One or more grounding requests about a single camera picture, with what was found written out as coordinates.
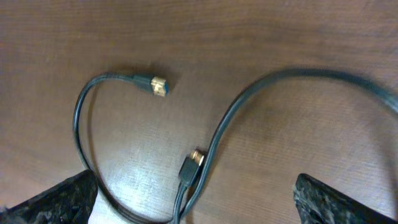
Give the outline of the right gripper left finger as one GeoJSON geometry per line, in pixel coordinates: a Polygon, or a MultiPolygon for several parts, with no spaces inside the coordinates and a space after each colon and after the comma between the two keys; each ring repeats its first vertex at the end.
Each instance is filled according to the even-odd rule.
{"type": "Polygon", "coordinates": [[[84,170],[12,208],[1,209],[1,223],[87,223],[98,194],[91,170],[84,170]]]}

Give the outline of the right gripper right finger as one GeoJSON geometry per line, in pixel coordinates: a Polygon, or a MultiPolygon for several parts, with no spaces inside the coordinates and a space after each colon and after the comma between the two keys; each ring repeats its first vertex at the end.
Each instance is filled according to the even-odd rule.
{"type": "Polygon", "coordinates": [[[302,223],[397,223],[308,174],[298,175],[293,193],[302,223]]]}

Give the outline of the black USB cable thick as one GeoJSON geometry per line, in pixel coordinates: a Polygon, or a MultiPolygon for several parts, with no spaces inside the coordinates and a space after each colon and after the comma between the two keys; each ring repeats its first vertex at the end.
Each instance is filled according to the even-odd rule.
{"type": "Polygon", "coordinates": [[[290,68],[272,72],[261,77],[245,88],[231,103],[213,135],[207,155],[203,156],[201,152],[193,151],[185,158],[178,174],[180,186],[174,203],[172,223],[179,223],[199,199],[213,163],[218,144],[237,110],[259,90],[279,80],[293,77],[331,78],[356,85],[366,92],[373,94],[394,113],[397,112],[397,95],[371,80],[350,73],[315,68],[290,68]]]}

